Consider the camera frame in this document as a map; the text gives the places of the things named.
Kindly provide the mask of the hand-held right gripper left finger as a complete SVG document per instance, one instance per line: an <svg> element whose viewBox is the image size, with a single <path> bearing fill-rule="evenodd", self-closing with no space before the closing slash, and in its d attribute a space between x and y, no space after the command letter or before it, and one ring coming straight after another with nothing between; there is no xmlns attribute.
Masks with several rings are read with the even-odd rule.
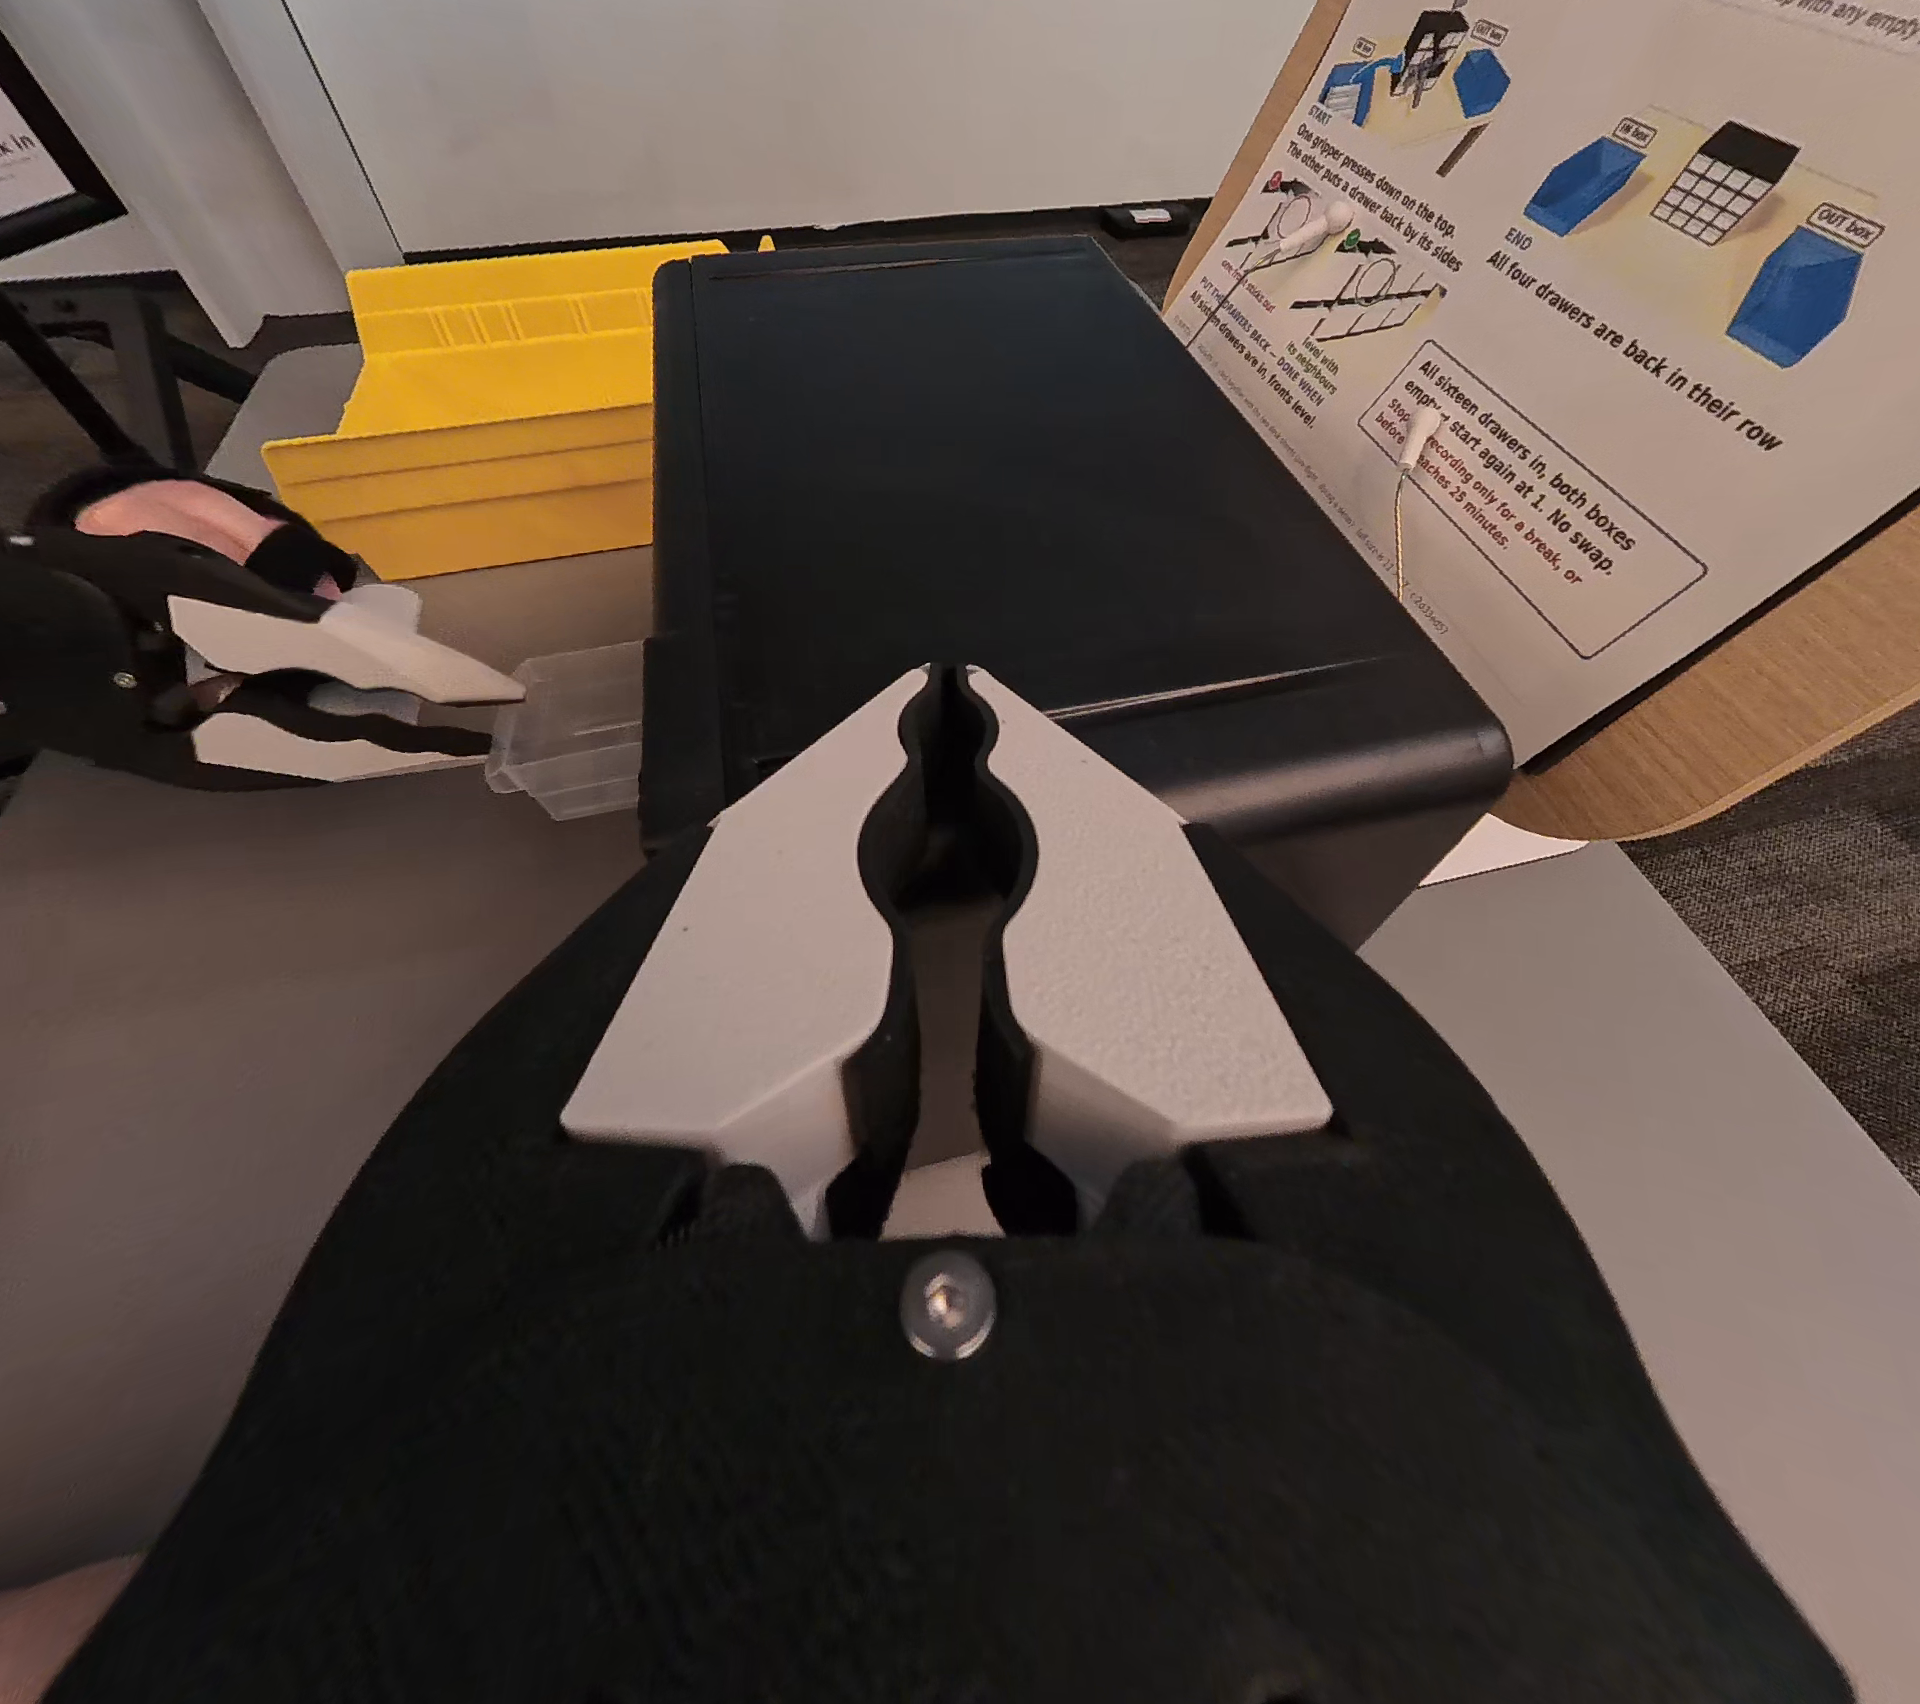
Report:
<svg viewBox="0 0 1920 1704"><path fill-rule="evenodd" d="M570 1140L678 1146L774 1174L802 1231L877 1131L848 1065L896 990L896 932L860 833L909 774L900 725L931 689L903 672L712 821L589 1069Z"/></svg>

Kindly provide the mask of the clear plastic drawer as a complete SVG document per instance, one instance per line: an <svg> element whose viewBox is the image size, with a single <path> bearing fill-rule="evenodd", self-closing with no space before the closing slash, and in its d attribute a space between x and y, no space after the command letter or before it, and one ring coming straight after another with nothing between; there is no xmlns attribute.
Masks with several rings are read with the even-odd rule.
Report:
<svg viewBox="0 0 1920 1704"><path fill-rule="evenodd" d="M487 785L554 823L632 815L643 781L644 643L516 665L519 705L495 714Z"/></svg>

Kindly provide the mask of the white paper sheet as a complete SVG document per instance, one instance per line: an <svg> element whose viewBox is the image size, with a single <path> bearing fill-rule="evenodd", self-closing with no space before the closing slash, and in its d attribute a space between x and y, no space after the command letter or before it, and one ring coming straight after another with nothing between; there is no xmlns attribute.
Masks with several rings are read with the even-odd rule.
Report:
<svg viewBox="0 0 1920 1704"><path fill-rule="evenodd" d="M1524 830L1497 815L1485 815L1423 877L1420 889L1535 867L1586 846L1586 841Z"/></svg>

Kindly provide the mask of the black sign stand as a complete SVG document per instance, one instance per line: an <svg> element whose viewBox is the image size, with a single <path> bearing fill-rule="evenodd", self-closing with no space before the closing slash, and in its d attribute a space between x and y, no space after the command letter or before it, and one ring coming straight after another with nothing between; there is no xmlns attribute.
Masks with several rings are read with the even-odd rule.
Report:
<svg viewBox="0 0 1920 1704"><path fill-rule="evenodd" d="M2 258L93 235L126 218L79 134L13 49L2 45ZM29 276L2 286L2 345L110 465L158 479L203 470L180 389L243 402L257 374L168 328L173 270ZM113 410L56 350L80 338L110 350Z"/></svg>

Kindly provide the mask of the yellow plastic bin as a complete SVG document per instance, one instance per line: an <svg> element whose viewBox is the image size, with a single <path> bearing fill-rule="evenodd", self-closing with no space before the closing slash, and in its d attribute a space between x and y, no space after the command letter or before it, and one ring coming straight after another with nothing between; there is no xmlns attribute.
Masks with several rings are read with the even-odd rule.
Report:
<svg viewBox="0 0 1920 1704"><path fill-rule="evenodd" d="M285 505L390 583L654 538L654 280L716 238L349 273L341 425L272 440Z"/></svg>

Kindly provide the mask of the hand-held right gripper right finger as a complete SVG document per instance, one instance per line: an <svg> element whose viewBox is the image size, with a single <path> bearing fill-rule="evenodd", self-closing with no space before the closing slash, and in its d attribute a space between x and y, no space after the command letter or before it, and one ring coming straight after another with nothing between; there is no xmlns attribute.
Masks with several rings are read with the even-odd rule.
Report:
<svg viewBox="0 0 1920 1704"><path fill-rule="evenodd" d="M1333 1098L1185 821L983 666L981 783L1021 829L999 997L1026 1063L1015 1140L1090 1224L1133 1166L1317 1135Z"/></svg>

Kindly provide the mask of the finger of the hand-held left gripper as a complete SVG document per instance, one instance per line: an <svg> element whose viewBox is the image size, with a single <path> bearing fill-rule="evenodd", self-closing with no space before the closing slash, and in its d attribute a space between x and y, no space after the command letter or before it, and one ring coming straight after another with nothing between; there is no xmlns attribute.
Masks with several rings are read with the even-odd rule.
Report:
<svg viewBox="0 0 1920 1704"><path fill-rule="evenodd" d="M186 734L188 786L306 786L483 765L493 734L421 723L414 695L231 695Z"/></svg>
<svg viewBox="0 0 1920 1704"><path fill-rule="evenodd" d="M516 678L349 601L326 605L313 620L195 597L168 597L166 613L185 646L229 677L306 672L424 705L519 705L527 697Z"/></svg>

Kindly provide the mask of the black drawer cabinet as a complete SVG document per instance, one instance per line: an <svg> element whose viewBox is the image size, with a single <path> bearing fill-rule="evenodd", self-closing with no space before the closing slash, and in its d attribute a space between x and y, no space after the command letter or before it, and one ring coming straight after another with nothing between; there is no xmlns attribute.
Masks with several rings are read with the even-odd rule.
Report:
<svg viewBox="0 0 1920 1704"><path fill-rule="evenodd" d="M924 665L1350 948L1505 797L1498 719L1094 240L710 255L653 306L644 851Z"/></svg>

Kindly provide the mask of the person's leg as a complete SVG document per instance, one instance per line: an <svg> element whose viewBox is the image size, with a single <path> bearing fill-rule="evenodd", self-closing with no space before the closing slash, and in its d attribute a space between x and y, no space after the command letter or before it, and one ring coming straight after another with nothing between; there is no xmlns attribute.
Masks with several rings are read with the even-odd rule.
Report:
<svg viewBox="0 0 1920 1704"><path fill-rule="evenodd" d="M141 1554L2 1591L2 1702L38 1702L117 1602Z"/></svg>

